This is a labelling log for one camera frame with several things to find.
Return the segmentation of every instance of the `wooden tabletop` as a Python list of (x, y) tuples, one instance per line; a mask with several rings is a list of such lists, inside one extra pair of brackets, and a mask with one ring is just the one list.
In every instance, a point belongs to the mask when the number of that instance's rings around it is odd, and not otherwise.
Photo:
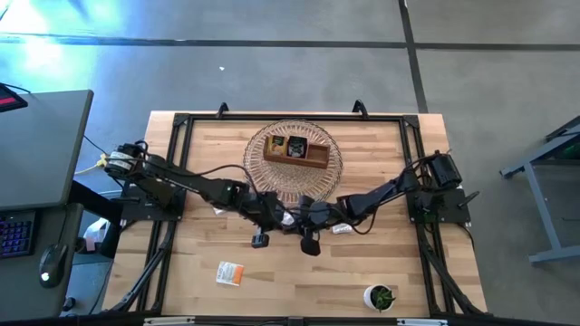
[[(151, 113), (145, 137), (151, 153), (166, 155), (174, 113)], [(449, 143), (442, 116), (420, 114), (419, 118), (425, 152), (446, 151)], [(268, 123), (196, 122), (188, 169), (204, 171), (225, 164), (241, 164), (246, 144)], [(403, 169), (401, 137), (395, 123), (316, 123), (336, 140), (343, 157), (341, 183), (328, 201), (369, 191), (397, 177)], [(209, 177), (243, 180), (242, 173), (237, 169), (224, 169)], [(369, 222), (364, 222), (360, 228), (365, 229)], [(151, 222), (138, 222), (122, 234), (103, 308), (117, 303), (140, 275), (151, 225)], [(188, 194), (186, 212), (178, 225), (173, 245), (163, 313), (326, 317), (429, 315), (417, 236), (414, 226), (408, 221), (404, 197), (379, 209), (374, 228), (368, 235), (333, 235), (323, 231), (322, 253), (317, 257), (300, 251), (298, 235), (278, 232), (269, 233), (270, 245), (267, 248), (253, 249), (250, 240), (254, 232), (255, 228), (237, 214), (216, 216), (212, 207), (200, 197)], [(441, 236), (449, 272), (472, 302), (485, 311), (478, 268), (468, 235), (456, 225), (441, 225)], [(245, 266), (239, 287), (216, 283), (221, 261)], [(377, 283), (389, 285), (397, 297), (393, 308), (381, 314), (363, 303), (364, 289)], [(437, 277), (435, 283), (442, 307)], [(149, 303), (156, 288), (155, 274)]]

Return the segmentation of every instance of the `gray floor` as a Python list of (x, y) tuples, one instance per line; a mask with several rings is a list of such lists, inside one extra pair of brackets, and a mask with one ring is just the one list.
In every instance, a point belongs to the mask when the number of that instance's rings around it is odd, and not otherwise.
[[(580, 43), (577, 1), (407, 3), (417, 42)], [(394, 0), (31, 0), (13, 4), (1, 32), (404, 41)], [(580, 113), (580, 52), (418, 51), (418, 59), (429, 112), (444, 115), (464, 187), (481, 191), (470, 210), (489, 311), (577, 324), (580, 260), (528, 263), (529, 254), (548, 249), (546, 234), (526, 179), (502, 180), (498, 171)], [(370, 111), (417, 112), (409, 67), (404, 49), (0, 43), (0, 82), (31, 91), (93, 89), (86, 133), (107, 150), (141, 138), (151, 110), (216, 110), (222, 101), (232, 110), (348, 111), (361, 98)], [(98, 157), (85, 143), (78, 167)], [(553, 175), (544, 173), (543, 182)], [(99, 172), (78, 179), (97, 191), (116, 188)], [(555, 214), (563, 242), (578, 244), (580, 223), (561, 225), (563, 217)], [(101, 280), (108, 271), (107, 263), (84, 266), (77, 273)], [(99, 292), (82, 287), (73, 277), (70, 292), (84, 307), (76, 313), (86, 313)]]

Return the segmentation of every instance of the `computer mouse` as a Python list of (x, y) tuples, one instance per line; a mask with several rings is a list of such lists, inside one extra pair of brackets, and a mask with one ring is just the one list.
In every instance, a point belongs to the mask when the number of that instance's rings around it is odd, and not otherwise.
[(46, 247), (38, 268), (40, 284), (43, 287), (52, 288), (61, 282), (67, 251), (68, 245), (66, 244), (51, 244)]

